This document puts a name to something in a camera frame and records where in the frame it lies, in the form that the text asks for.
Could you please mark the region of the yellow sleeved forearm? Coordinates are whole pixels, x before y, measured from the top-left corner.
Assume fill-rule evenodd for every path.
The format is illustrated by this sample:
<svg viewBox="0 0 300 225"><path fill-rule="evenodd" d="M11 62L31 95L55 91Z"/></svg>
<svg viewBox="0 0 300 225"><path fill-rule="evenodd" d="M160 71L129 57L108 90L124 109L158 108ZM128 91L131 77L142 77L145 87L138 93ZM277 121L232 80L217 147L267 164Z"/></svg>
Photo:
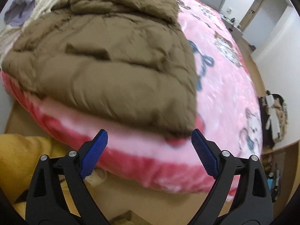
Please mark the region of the yellow sleeved forearm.
<svg viewBox="0 0 300 225"><path fill-rule="evenodd" d="M1 135L1 224L28 224L29 186L42 155L60 158L61 150L43 137Z"/></svg>

